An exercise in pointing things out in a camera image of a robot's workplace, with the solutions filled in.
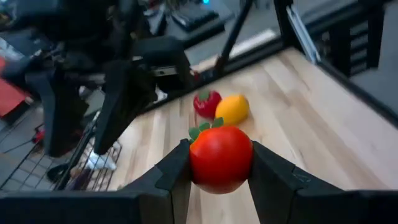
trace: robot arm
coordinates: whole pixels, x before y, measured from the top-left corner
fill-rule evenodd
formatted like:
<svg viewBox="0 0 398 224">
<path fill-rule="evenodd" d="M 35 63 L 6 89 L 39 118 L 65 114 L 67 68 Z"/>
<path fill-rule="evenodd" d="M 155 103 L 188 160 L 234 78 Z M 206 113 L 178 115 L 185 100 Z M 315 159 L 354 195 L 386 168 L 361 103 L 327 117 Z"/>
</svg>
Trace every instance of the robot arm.
<svg viewBox="0 0 398 224">
<path fill-rule="evenodd" d="M 253 142 L 253 146 L 254 162 L 248 182 L 261 223 L 377 223 L 395 219 L 397 192 L 346 192 L 258 142 Z M 9 194 L 0 200 L 0 220 L 183 224 L 187 220 L 190 188 L 189 141 L 184 139 L 152 169 L 121 190 Z"/>
</svg>

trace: red tomato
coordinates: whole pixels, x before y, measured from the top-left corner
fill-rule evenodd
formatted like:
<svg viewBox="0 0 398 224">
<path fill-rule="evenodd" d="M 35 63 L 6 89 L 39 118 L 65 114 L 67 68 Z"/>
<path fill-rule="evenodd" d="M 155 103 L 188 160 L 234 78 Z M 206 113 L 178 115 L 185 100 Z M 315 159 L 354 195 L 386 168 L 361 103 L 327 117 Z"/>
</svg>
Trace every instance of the red tomato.
<svg viewBox="0 0 398 224">
<path fill-rule="evenodd" d="M 234 126 L 204 130 L 190 146 L 193 182 L 212 194 L 236 190 L 249 177 L 253 145 Z"/>
</svg>

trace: yellow lemon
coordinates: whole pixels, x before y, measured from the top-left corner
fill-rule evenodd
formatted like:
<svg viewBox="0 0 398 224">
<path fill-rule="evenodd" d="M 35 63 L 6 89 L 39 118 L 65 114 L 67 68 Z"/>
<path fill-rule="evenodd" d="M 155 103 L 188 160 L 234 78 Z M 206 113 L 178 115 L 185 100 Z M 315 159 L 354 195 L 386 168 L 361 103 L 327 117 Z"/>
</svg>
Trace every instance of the yellow lemon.
<svg viewBox="0 0 398 224">
<path fill-rule="evenodd" d="M 223 118 L 225 125 L 236 125 L 249 114 L 249 103 L 243 95 L 223 98 L 217 105 L 216 118 Z"/>
</svg>

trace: wooden tabletop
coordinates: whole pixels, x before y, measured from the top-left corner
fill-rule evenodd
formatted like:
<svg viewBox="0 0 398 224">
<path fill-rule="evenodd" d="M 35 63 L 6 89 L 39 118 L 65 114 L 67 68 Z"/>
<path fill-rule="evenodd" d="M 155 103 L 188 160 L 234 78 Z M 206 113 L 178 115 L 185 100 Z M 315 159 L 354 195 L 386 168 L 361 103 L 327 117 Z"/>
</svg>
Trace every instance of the wooden tabletop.
<svg viewBox="0 0 398 224">
<path fill-rule="evenodd" d="M 398 131 L 298 51 L 288 49 L 206 88 L 223 97 L 244 94 L 251 115 L 239 128 L 307 172 L 347 190 L 398 188 Z M 110 190 L 149 170 L 200 124 L 194 95 L 130 124 L 120 137 L 124 148 Z M 193 185 L 187 223 L 259 223 L 248 184 L 227 195 Z"/>
</svg>

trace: plastic fruit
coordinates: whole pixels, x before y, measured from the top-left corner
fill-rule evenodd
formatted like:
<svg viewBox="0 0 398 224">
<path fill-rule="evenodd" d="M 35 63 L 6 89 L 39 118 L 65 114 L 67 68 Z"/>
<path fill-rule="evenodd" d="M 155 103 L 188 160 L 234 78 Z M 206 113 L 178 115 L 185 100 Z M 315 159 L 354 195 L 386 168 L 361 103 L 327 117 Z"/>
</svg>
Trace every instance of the plastic fruit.
<svg viewBox="0 0 398 224">
<path fill-rule="evenodd" d="M 201 91 L 193 99 L 193 107 L 197 114 L 204 118 L 214 119 L 216 114 L 216 108 L 218 103 L 221 101 L 221 95 L 212 91 Z"/>
<path fill-rule="evenodd" d="M 253 145 L 234 126 L 205 129 L 190 146 L 193 183 L 212 194 L 236 190 L 249 177 Z"/>
<path fill-rule="evenodd" d="M 223 118 L 225 125 L 236 125 L 249 114 L 249 103 L 243 95 L 231 95 L 221 100 L 216 109 L 216 118 Z"/>
</svg>

